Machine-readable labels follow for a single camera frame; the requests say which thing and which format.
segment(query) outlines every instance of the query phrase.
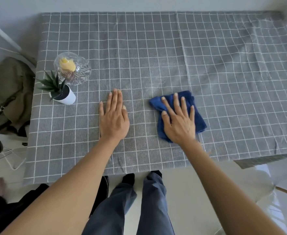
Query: person's right arm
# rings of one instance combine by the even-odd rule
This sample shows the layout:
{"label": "person's right arm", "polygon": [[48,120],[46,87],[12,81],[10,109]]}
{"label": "person's right arm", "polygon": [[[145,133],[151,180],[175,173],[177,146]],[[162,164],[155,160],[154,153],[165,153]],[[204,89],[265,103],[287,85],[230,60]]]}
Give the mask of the person's right arm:
{"label": "person's right arm", "polygon": [[200,142],[195,139],[195,110],[190,116],[185,99],[181,107],[177,94],[174,95],[175,112],[165,98],[169,111],[162,112],[166,135],[179,144],[195,169],[206,191],[217,217],[227,235],[257,234],[284,235],[285,233],[248,198],[235,183],[209,158]]}

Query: finger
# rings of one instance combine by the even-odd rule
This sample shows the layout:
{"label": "finger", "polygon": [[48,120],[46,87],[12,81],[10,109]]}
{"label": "finger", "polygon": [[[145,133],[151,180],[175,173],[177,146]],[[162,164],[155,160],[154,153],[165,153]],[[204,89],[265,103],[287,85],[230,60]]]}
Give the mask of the finger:
{"label": "finger", "polygon": [[129,121],[126,106],[122,106],[122,115],[123,115],[123,118],[124,118],[125,122]]}
{"label": "finger", "polygon": [[186,105],[186,99],[183,96],[181,98],[181,106],[182,106],[182,112],[183,112],[184,116],[188,118],[188,110],[187,110],[187,105]]}
{"label": "finger", "polygon": [[190,119],[192,122],[195,122],[195,107],[194,107],[194,106],[191,106],[191,107],[190,107],[189,119]]}
{"label": "finger", "polygon": [[113,98],[112,98],[112,104],[111,104],[111,111],[116,110],[116,105],[118,103],[118,91],[116,88],[113,89]]}
{"label": "finger", "polygon": [[104,116],[104,110],[103,110],[103,102],[100,101],[100,106],[99,106],[99,115]]}
{"label": "finger", "polygon": [[174,93],[174,110],[175,110],[175,113],[177,115],[184,116],[182,109],[181,109],[181,106],[180,106],[180,101],[178,100],[178,94],[177,93]]}
{"label": "finger", "polygon": [[161,98],[163,104],[166,106],[167,110],[169,111],[169,115],[175,115],[175,112],[173,111],[173,109],[169,106],[169,103],[167,102],[167,100],[165,99],[165,97],[163,96]]}
{"label": "finger", "polygon": [[107,97],[107,100],[106,100],[106,110],[105,110],[105,112],[110,111],[110,109],[111,109],[111,103],[112,103],[112,92],[110,92],[110,93],[109,93],[109,96]]}
{"label": "finger", "polygon": [[116,110],[122,110],[123,106],[123,94],[121,90],[118,90],[118,104],[116,105]]}
{"label": "finger", "polygon": [[165,110],[162,111],[161,116],[162,116],[162,119],[163,119],[163,122],[164,122],[164,126],[165,125],[167,125],[167,126],[171,125],[171,122],[169,120],[169,115],[167,114],[167,112]]}

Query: person's left arm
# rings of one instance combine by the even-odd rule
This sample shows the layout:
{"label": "person's left arm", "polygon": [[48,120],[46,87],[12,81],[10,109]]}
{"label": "person's left arm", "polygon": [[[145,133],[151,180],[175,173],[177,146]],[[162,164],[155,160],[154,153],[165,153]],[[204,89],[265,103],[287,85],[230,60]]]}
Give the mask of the person's left arm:
{"label": "person's left arm", "polygon": [[106,164],[129,130],[122,92],[114,89],[106,113],[100,102],[101,138],[66,175],[53,183],[1,234],[81,234],[92,209]]}

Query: white pot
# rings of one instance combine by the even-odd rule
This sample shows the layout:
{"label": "white pot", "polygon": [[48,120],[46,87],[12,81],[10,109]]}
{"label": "white pot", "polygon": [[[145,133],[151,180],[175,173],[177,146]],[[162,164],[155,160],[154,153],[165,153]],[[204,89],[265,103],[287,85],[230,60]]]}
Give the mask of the white pot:
{"label": "white pot", "polygon": [[67,84],[65,84],[64,88],[66,88],[66,87],[68,87],[68,89],[69,89],[69,92],[68,92],[67,96],[64,97],[64,96],[61,95],[61,96],[58,96],[54,100],[57,101],[57,102],[60,102],[62,104],[65,104],[65,105],[71,105],[71,104],[73,104],[75,102],[76,96],[75,96],[75,94],[73,93],[73,91],[71,90],[71,88]]}

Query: plant pot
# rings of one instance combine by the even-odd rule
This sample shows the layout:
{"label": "plant pot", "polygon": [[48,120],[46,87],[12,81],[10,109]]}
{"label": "plant pot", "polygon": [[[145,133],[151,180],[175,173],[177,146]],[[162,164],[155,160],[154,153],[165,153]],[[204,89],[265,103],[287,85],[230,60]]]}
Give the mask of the plant pot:
{"label": "plant pot", "polygon": [[71,105],[75,102],[76,96],[73,93],[73,91],[69,88],[69,86],[65,84],[63,93],[58,97],[54,98],[54,100],[65,105]]}

